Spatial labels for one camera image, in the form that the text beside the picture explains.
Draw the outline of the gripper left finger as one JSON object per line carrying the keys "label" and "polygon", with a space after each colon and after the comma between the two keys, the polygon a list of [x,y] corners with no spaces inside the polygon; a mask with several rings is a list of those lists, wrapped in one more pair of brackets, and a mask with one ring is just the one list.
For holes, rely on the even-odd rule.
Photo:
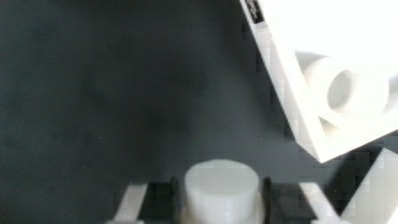
{"label": "gripper left finger", "polygon": [[114,218],[105,224],[180,224],[180,181],[127,187]]}

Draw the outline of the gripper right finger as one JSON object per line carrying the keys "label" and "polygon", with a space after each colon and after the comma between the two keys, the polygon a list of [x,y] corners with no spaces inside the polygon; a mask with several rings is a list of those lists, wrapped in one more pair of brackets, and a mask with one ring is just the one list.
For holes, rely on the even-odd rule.
{"label": "gripper right finger", "polygon": [[264,224],[338,224],[338,213],[313,182],[276,183],[264,179]]}

